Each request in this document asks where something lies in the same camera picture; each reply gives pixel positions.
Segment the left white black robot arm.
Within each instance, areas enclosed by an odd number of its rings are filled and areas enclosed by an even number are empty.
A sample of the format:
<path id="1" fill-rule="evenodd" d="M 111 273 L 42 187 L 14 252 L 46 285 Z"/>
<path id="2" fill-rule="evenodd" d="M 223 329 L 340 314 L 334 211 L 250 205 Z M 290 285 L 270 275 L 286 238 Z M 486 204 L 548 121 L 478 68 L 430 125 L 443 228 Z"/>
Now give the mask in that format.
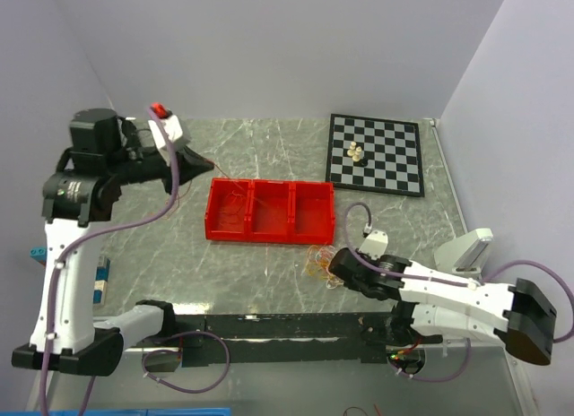
<path id="1" fill-rule="evenodd" d="M 161 104 L 149 110 L 152 145 L 141 143 L 135 124 L 109 108 L 74 115 L 70 146 L 42 188 L 47 260 L 37 322 L 13 350 L 16 368 L 87 377 L 110 375 L 123 352 L 149 339 L 173 342 L 173 306 L 139 301 L 119 316 L 97 322 L 92 298 L 104 237 L 123 186 L 159 180 L 171 200 L 178 189 L 213 164 L 189 148 L 181 120 Z"/>

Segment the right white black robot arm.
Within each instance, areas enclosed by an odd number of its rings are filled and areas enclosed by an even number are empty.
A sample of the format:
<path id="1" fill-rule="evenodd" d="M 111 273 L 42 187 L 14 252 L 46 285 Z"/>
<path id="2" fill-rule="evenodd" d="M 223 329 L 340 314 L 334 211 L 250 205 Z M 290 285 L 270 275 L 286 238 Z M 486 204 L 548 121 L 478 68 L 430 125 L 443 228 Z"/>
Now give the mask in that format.
<path id="1" fill-rule="evenodd" d="M 372 261 L 348 247 L 335 254 L 328 270 L 367 298 L 396 301 L 404 311 L 391 322 L 399 342 L 419 335 L 468 338 L 500 345 L 533 365 L 551 362 L 557 312 L 529 280 L 480 283 L 399 256 Z"/>

